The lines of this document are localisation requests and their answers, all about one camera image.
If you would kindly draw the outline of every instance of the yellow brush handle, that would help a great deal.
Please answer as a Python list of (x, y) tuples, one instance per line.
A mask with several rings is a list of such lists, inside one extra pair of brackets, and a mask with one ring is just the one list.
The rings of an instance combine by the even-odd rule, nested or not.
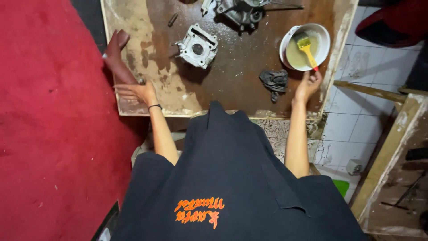
[(317, 62), (315, 62), (315, 59), (311, 54), (311, 45), (306, 45), (305, 47), (301, 48), (300, 50), (305, 52), (305, 54), (308, 56), (309, 64), (310, 64), (311, 68), (314, 69), (314, 68), (318, 67)]

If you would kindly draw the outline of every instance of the orange text print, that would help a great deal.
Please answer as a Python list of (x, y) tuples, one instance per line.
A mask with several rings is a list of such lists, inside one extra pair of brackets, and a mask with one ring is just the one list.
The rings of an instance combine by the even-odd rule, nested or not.
[(210, 199), (192, 199), (191, 201), (188, 200), (181, 200), (178, 202), (177, 207), (175, 208), (174, 212), (177, 212), (177, 218), (176, 221), (181, 221), (181, 223), (187, 223), (187, 222), (203, 222), (205, 220), (206, 215), (210, 217), (209, 223), (212, 223), (213, 229), (217, 227), (217, 219), (220, 212), (217, 211), (192, 211), (193, 209), (197, 207), (206, 207), (209, 209), (223, 209), (223, 199), (214, 197)]

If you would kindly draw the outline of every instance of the black t-shirt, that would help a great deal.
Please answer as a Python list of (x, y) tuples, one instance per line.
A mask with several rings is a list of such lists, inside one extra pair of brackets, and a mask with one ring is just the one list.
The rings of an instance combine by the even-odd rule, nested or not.
[(330, 177), (297, 179), (258, 125), (212, 102), (190, 120), (176, 166), (154, 153), (137, 157), (112, 240), (366, 237)]

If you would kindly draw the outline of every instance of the black rag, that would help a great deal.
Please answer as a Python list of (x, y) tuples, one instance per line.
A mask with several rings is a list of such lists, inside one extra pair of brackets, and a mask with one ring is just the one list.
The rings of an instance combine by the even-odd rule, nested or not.
[(285, 93), (288, 83), (287, 70), (282, 69), (280, 71), (263, 70), (259, 75), (263, 85), (270, 90), (270, 99), (272, 102), (278, 100), (278, 92)]

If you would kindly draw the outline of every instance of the workbench surface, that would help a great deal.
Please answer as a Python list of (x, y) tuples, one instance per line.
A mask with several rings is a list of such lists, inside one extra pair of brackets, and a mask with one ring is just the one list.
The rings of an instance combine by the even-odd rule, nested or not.
[[(210, 5), (202, 17), (203, 0), (101, 0), (107, 39), (115, 29), (124, 29), (131, 39), (122, 51), (122, 59), (136, 78), (154, 82), (164, 114), (191, 117), (209, 108), (212, 100), (225, 110), (243, 110), (250, 117), (289, 118), (291, 100), (302, 72), (289, 70), (286, 94), (277, 103), (270, 100), (258, 76), (264, 69), (285, 68), (279, 59), (283, 36), (295, 25), (318, 23), (326, 27), (332, 39), (329, 57), (321, 64), (325, 76), (321, 91), (308, 104), (309, 118), (320, 117), (333, 80), (357, 0), (295, 0), (304, 10), (267, 11), (252, 33), (238, 34), (237, 27), (217, 16)], [(267, 5), (266, 9), (278, 6)], [(178, 18), (170, 28), (174, 13)], [(206, 70), (185, 64), (172, 43), (182, 40), (190, 25), (200, 27), (218, 39), (218, 52)], [(118, 99), (120, 115), (147, 116), (144, 104)]]

